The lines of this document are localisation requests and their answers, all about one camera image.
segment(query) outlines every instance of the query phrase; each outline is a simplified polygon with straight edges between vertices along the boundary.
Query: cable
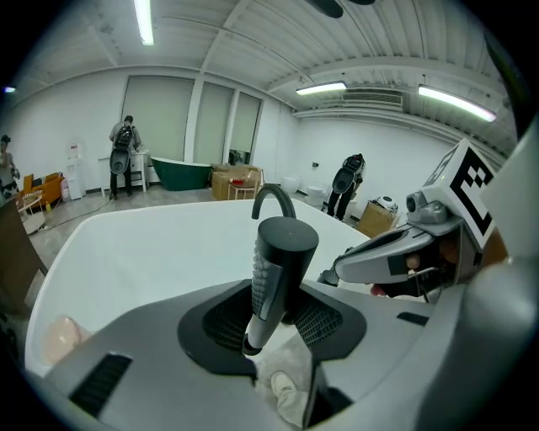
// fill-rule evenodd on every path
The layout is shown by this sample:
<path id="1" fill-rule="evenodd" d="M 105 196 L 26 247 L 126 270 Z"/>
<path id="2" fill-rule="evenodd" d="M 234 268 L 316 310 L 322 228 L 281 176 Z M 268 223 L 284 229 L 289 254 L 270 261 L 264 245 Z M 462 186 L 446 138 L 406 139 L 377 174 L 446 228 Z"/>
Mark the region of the cable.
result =
<path id="1" fill-rule="evenodd" d="M 105 206 L 107 206 L 108 204 L 110 204 L 110 200 L 107 201 L 106 204 L 103 204 L 101 205 L 98 209 L 96 210 L 91 210 L 90 212 L 87 212 L 87 213 L 84 213 L 84 214 L 79 214 L 71 219 L 68 219 L 68 220 L 65 220 L 65 221 L 62 221 L 61 223 L 58 223 L 57 225 L 54 225 L 52 227 L 48 227 L 46 226 L 43 231 L 51 231 L 52 229 L 54 229 L 55 227 L 58 227 L 58 226 L 61 226 L 61 225 L 65 225 L 66 223 L 70 222 L 70 221 L 73 221 L 75 219 L 77 219 L 78 217 L 82 217 L 82 216 L 88 216 L 90 214 L 93 214 L 94 212 L 98 212 L 99 210 L 102 210 Z"/>

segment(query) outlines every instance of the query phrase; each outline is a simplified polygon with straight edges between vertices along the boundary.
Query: black faucet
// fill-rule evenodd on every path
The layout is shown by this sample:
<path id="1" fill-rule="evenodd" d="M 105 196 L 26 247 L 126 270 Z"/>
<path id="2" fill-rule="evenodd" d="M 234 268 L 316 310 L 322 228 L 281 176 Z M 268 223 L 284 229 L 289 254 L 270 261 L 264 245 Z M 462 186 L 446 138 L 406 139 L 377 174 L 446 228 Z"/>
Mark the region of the black faucet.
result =
<path id="1" fill-rule="evenodd" d="M 260 216 L 260 207 L 262 206 L 262 201 L 268 195 L 272 194 L 279 201 L 280 208 L 283 211 L 284 217 L 296 218 L 296 211 L 294 210 L 294 205 L 290 196 L 277 184 L 266 184 L 259 193 L 256 195 L 253 204 L 253 213 L 251 217 L 255 220 L 259 219 Z"/>

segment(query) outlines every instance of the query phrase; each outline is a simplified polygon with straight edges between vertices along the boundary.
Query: black backpack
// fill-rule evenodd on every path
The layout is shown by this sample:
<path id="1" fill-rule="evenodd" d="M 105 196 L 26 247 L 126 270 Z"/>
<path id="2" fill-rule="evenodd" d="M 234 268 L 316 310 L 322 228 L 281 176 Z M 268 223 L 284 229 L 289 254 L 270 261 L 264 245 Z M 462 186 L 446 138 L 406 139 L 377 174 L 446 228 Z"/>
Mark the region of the black backpack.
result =
<path id="1" fill-rule="evenodd" d="M 118 133 L 116 133 L 115 138 L 115 148 L 127 148 L 133 139 L 133 129 L 130 125 L 124 125 Z"/>

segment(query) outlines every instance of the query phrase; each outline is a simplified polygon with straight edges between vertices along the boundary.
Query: orange chair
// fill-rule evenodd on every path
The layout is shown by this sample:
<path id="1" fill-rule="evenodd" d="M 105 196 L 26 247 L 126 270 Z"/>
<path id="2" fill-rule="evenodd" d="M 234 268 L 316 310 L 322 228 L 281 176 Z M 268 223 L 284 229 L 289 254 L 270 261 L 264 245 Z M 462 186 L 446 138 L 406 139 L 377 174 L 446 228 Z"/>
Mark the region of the orange chair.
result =
<path id="1" fill-rule="evenodd" d="M 23 186 L 24 194 L 29 193 L 42 193 L 43 197 L 41 198 L 41 202 L 38 202 L 37 204 L 33 205 L 32 208 L 35 208 L 40 205 L 45 205 L 47 202 L 51 204 L 55 200 L 58 200 L 61 198 L 61 181 L 64 178 L 59 173 L 53 173 L 51 175 L 47 175 L 45 177 L 45 183 L 42 185 L 38 185 L 35 187 L 32 187 L 32 183 L 34 182 L 34 174 L 32 175 L 26 175 L 24 177 Z"/>

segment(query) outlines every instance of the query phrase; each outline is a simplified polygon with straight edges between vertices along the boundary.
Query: ceiling light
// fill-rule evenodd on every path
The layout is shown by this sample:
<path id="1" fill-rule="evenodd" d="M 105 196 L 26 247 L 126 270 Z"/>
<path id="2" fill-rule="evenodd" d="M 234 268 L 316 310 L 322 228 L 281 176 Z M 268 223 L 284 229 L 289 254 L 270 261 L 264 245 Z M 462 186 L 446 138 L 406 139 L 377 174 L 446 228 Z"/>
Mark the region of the ceiling light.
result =
<path id="1" fill-rule="evenodd" d="M 311 87 L 299 88 L 296 90 L 300 96 L 305 96 L 306 94 L 321 93 L 322 91 L 334 91 L 334 90 L 345 90 L 346 84 L 344 82 L 328 82 L 325 84 L 317 84 Z"/>
<path id="2" fill-rule="evenodd" d="M 136 20 L 141 32 L 143 45 L 153 45 L 152 4 L 150 0 L 133 0 L 135 2 Z"/>
<path id="3" fill-rule="evenodd" d="M 482 108 L 477 104 L 473 104 L 472 102 L 469 102 L 464 98 L 458 98 L 457 96 L 443 93 L 440 90 L 436 90 L 425 85 L 419 86 L 419 94 L 421 94 L 422 96 L 427 96 L 429 98 L 436 98 L 448 104 L 452 104 L 453 106 L 475 114 L 477 117 L 481 117 L 483 120 L 486 120 L 488 122 L 496 120 L 496 114 L 494 112 Z"/>

